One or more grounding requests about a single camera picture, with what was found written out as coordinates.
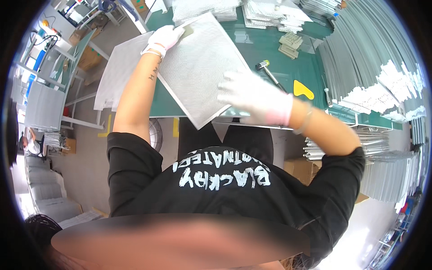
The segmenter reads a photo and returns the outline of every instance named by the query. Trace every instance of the hand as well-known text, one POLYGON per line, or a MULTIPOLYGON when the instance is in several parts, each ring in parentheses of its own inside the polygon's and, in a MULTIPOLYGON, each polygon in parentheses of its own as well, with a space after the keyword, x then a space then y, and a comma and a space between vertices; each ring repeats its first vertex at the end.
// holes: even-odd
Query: hand
POLYGON ((153 35, 149 38, 149 44, 160 44, 166 50, 168 50, 178 42, 184 31, 185 30, 182 27, 177 27, 174 29, 174 25, 165 25, 153 33, 153 35))
POLYGON ((292 94, 282 92, 251 71, 226 72, 224 76, 228 81, 218 87, 231 95, 219 95, 218 100, 249 112, 251 117, 244 122, 288 126, 292 94))

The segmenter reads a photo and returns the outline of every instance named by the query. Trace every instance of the bracelet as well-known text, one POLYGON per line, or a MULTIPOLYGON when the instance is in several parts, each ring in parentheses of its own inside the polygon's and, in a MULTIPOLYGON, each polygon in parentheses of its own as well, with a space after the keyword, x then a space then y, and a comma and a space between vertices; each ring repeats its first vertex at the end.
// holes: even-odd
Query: bracelet
POLYGON ((153 49, 155 51, 158 51, 161 54, 161 58, 163 58, 166 54, 166 49, 164 47, 162 47, 161 45, 155 44, 155 43, 150 43, 147 45, 147 47, 144 50, 141 51, 141 55, 148 52, 149 49, 153 49))
POLYGON ((157 56, 159 56, 160 58, 162 58, 162 55, 158 54, 158 53, 155 52, 155 51, 145 51, 145 52, 143 52, 141 55, 144 55, 144 54, 156 54, 157 56))
POLYGON ((308 113, 306 114, 306 118, 303 121, 303 125, 299 129, 292 131, 295 135, 302 134, 309 124, 309 120, 311 119, 311 115, 312 115, 312 103, 308 102, 308 104, 309 104, 308 113))

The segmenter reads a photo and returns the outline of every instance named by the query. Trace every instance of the window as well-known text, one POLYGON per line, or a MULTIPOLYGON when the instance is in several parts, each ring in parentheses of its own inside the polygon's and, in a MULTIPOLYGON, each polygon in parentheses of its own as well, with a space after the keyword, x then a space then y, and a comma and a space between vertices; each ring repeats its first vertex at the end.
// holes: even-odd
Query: window
MULTIPOLYGON (((29 59, 27 60, 27 63, 25 64, 26 67, 33 69, 35 67, 36 64, 36 59, 29 57, 29 59)), ((21 81, 23 83, 27 83, 29 81, 29 77, 32 73, 28 70, 24 70, 22 73, 22 77, 21 77, 21 81)))

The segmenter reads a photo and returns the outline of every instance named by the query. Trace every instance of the seated person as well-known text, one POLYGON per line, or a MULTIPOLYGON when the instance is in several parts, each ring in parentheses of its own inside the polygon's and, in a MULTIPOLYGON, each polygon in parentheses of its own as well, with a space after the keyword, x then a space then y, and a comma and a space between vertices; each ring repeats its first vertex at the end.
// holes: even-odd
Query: seated person
POLYGON ((30 127, 28 137, 24 136, 24 132, 21 133, 21 138, 18 141, 18 148, 27 150, 35 156, 43 157, 45 156, 44 139, 45 135, 42 136, 42 140, 36 140, 36 133, 30 127))

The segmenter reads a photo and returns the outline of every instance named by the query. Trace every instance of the glove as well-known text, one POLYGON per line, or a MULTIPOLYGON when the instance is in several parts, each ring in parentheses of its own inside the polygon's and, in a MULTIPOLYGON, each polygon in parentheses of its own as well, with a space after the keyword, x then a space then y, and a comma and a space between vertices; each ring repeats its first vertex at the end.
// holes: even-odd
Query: glove
POLYGON ((165 50, 168 50, 177 43, 184 31, 182 27, 174 29, 174 25, 162 26, 149 38, 149 44, 158 43, 162 45, 165 50))
POLYGON ((226 72, 224 77, 227 81, 218 87, 230 95, 219 95, 218 100, 251 114, 242 122, 289 125, 294 99, 292 94, 281 91, 251 71, 226 72))
POLYGON ((159 52, 163 58, 165 56, 166 50, 178 42, 184 31, 185 30, 182 27, 177 27, 174 29, 173 25, 165 25, 157 29, 149 38, 149 44, 141 52, 141 55, 145 53, 157 54, 154 51, 150 51, 150 49, 152 49, 159 52))

